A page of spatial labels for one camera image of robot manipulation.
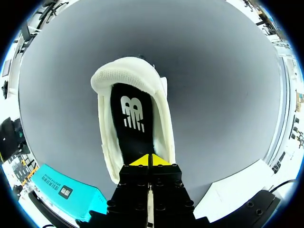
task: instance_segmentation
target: shoe insole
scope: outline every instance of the shoe insole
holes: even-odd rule
[[[131,85],[117,83],[111,91],[111,110],[124,163],[154,153],[151,96]]]

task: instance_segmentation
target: table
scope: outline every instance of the table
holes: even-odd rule
[[[280,74],[275,48],[243,13],[221,0],[81,0],[24,54],[20,113],[39,164],[111,198],[90,78],[129,55],[167,77],[176,161],[195,203],[212,182],[265,157]]]

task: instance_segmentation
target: teal box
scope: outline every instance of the teal box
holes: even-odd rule
[[[69,178],[46,164],[31,180],[51,203],[74,219],[89,221],[90,210],[106,214],[106,199],[98,188]]]

